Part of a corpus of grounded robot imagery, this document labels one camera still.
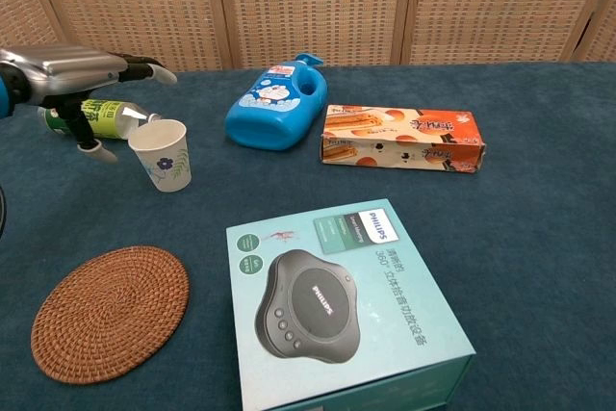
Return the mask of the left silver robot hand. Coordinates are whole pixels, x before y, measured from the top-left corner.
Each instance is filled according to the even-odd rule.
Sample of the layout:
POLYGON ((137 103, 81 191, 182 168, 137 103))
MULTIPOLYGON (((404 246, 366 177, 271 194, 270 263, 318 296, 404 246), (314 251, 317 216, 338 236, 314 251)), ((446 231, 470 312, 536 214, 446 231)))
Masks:
POLYGON ((114 163, 116 155, 94 136, 82 103, 94 90, 150 79, 167 85, 177 82, 173 72, 150 57, 62 43, 3 47, 1 117, 11 116, 19 104, 54 109, 82 153, 114 163))

